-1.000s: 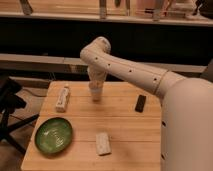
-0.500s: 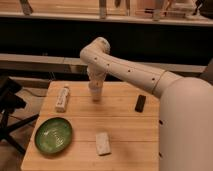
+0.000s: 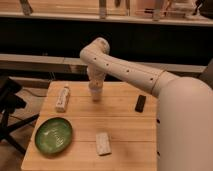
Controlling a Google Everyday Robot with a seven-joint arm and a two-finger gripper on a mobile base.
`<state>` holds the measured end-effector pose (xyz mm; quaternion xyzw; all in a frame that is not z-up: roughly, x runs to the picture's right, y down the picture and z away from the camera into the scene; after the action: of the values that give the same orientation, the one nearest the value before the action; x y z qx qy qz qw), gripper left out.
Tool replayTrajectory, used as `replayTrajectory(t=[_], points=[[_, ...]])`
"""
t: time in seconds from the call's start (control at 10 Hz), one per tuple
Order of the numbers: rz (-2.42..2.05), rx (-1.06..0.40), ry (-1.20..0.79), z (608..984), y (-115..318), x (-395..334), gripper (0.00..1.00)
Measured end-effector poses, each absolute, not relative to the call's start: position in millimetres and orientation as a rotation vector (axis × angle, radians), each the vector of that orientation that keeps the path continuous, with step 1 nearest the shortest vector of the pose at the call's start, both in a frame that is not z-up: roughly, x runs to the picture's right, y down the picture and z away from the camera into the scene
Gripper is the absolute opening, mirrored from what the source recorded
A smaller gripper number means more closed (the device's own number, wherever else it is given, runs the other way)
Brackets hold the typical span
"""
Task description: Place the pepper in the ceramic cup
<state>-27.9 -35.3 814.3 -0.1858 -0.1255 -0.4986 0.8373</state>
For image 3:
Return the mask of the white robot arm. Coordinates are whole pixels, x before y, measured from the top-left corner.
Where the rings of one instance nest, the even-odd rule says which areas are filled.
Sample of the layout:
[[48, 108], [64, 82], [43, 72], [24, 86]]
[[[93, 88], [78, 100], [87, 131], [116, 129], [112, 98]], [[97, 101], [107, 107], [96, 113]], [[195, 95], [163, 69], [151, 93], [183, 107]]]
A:
[[213, 89], [193, 77], [135, 64], [109, 55], [103, 38], [80, 51], [92, 72], [125, 81], [158, 99], [157, 171], [213, 171]]

